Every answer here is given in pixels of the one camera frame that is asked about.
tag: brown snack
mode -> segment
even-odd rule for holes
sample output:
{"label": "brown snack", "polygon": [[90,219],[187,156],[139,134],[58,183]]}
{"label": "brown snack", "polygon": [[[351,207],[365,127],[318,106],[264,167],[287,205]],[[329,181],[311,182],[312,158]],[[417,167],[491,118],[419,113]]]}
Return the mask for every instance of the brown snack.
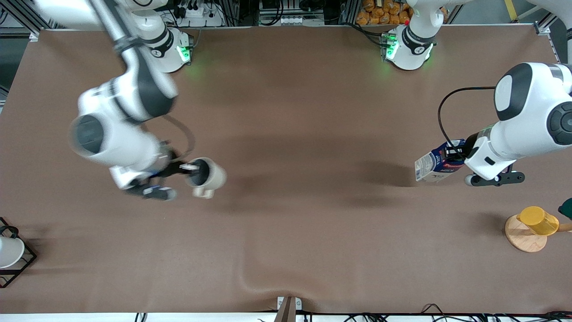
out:
{"label": "brown snack", "polygon": [[367,12],[371,12],[371,10],[375,9],[374,0],[363,0],[362,5],[363,9]]}
{"label": "brown snack", "polygon": [[449,11],[447,11],[445,7],[441,7],[441,11],[443,12],[443,22],[447,22],[447,19],[449,19]]}
{"label": "brown snack", "polygon": [[383,16],[379,18],[380,25],[386,25],[390,22],[390,14],[384,13]]}
{"label": "brown snack", "polygon": [[370,14],[365,12],[365,11],[360,11],[357,14],[356,24],[358,24],[360,26],[367,25],[369,20],[370,20]]}
{"label": "brown snack", "polygon": [[396,14],[390,15],[390,25],[398,25],[399,24],[399,16]]}
{"label": "brown snack", "polygon": [[393,0],[383,0],[383,11],[389,12],[395,6]]}
{"label": "brown snack", "polygon": [[407,11],[401,11],[399,13],[399,23],[404,25],[407,21],[409,21],[409,15],[407,14]]}
{"label": "brown snack", "polygon": [[399,14],[399,8],[400,8],[399,3],[394,3],[394,6],[391,9],[389,9],[388,12],[390,14]]}
{"label": "brown snack", "polygon": [[377,7],[371,12],[371,17],[372,18],[381,18],[384,13],[385,12],[383,11],[383,8]]}

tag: white bracket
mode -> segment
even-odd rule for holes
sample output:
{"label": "white bracket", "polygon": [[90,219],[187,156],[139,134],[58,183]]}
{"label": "white bracket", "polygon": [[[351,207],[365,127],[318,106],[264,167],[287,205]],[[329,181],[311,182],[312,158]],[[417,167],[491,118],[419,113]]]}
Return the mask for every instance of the white bracket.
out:
{"label": "white bracket", "polygon": [[[279,296],[278,297],[278,305],[276,306],[276,309],[280,309],[280,306],[282,306],[282,302],[284,301],[284,296]],[[299,299],[298,297],[296,298],[296,310],[300,311],[302,310],[302,300]]]}

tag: table surface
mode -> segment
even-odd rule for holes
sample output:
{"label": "table surface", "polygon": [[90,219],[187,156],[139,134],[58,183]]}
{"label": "table surface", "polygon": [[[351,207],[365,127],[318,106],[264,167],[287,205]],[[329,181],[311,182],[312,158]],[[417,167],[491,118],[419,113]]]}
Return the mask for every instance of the table surface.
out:
{"label": "table surface", "polygon": [[[502,229],[527,206],[557,212],[572,150],[517,162],[526,181],[500,188],[465,186],[468,169],[420,184],[413,169],[444,141],[447,93],[555,62],[549,40],[530,25],[446,26],[437,40],[405,72],[350,28],[204,30],[173,74],[171,115],[228,181],[201,200],[171,177],[178,198],[160,202],[69,148],[77,97],[122,73],[106,35],[42,32],[0,117],[0,215],[38,259],[0,290],[0,312],[263,311],[285,294],[333,313],[569,309],[572,235],[527,254]],[[450,98],[451,137],[495,121],[492,94]],[[184,148],[164,120],[148,127]]]}

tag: dark green object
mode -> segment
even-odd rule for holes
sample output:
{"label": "dark green object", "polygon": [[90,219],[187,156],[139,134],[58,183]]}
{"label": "dark green object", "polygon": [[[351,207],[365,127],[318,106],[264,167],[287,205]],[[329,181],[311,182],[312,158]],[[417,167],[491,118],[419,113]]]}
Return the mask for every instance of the dark green object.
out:
{"label": "dark green object", "polygon": [[564,201],[562,206],[558,207],[558,212],[572,220],[572,198]]}

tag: yellow cup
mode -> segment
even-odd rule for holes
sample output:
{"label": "yellow cup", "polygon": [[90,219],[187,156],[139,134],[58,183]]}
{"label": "yellow cup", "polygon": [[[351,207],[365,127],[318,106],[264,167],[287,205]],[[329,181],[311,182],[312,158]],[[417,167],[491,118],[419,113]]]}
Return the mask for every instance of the yellow cup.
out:
{"label": "yellow cup", "polygon": [[536,206],[526,207],[517,219],[539,236],[550,236],[558,231],[558,218]]}

